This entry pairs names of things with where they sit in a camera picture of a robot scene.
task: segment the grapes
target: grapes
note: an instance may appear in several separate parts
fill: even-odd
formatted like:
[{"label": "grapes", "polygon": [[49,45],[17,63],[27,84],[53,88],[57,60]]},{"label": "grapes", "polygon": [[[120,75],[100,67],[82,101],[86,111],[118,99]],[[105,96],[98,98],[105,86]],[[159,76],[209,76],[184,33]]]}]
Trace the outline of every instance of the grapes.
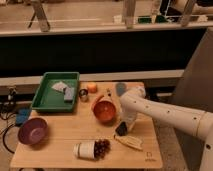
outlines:
[{"label": "grapes", "polygon": [[100,139],[95,141],[94,155],[95,158],[104,158],[105,154],[110,150],[110,141],[107,139]]}]

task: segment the yellow object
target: yellow object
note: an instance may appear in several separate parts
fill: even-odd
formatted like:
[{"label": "yellow object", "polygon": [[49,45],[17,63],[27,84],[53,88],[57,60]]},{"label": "yellow object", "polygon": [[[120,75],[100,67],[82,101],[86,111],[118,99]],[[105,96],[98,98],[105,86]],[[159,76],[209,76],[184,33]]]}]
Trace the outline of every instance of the yellow object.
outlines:
[{"label": "yellow object", "polygon": [[118,135],[114,135],[114,138],[124,145],[135,148],[137,150],[143,150],[142,140],[139,138],[132,136],[118,136]]}]

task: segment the wooden table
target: wooden table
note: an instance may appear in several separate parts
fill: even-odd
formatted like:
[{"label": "wooden table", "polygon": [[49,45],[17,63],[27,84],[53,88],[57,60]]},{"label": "wooden table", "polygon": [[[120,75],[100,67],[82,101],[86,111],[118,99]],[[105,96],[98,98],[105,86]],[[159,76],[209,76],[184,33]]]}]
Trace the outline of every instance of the wooden table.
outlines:
[{"label": "wooden table", "polygon": [[[128,82],[127,87],[143,83]],[[11,168],[161,168],[162,159],[152,119],[143,114],[138,115],[131,136],[141,138],[143,150],[127,147],[113,139],[119,116],[111,126],[100,124],[91,111],[91,104],[101,93],[107,97],[106,89],[110,89],[112,101],[117,113],[120,103],[116,95],[115,82],[98,82],[98,92],[89,94],[89,102],[78,99],[73,113],[39,114],[32,111],[31,117],[42,117],[49,126],[48,136],[39,144],[27,146],[18,143],[11,161]],[[111,150],[104,159],[90,161],[77,159],[73,154],[76,143],[85,140],[109,139]]]}]

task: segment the purple bowl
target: purple bowl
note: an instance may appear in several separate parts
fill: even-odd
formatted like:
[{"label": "purple bowl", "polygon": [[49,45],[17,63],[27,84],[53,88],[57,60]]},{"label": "purple bowl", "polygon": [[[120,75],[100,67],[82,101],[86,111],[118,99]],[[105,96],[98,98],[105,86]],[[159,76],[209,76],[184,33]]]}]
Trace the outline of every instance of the purple bowl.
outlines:
[{"label": "purple bowl", "polygon": [[18,140],[22,144],[33,145],[40,142],[47,133],[47,123],[42,118],[32,118],[26,121],[18,132]]}]

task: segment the blue object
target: blue object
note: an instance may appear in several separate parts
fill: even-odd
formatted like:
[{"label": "blue object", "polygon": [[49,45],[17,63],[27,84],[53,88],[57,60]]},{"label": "blue object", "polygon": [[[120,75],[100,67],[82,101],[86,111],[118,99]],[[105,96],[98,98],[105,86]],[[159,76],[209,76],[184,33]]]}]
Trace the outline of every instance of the blue object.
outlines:
[{"label": "blue object", "polygon": [[126,84],[123,82],[118,82],[115,85],[116,94],[120,97],[123,93],[126,92]]},{"label": "blue object", "polygon": [[30,116],[30,109],[20,109],[16,115],[16,126],[21,126]]}]

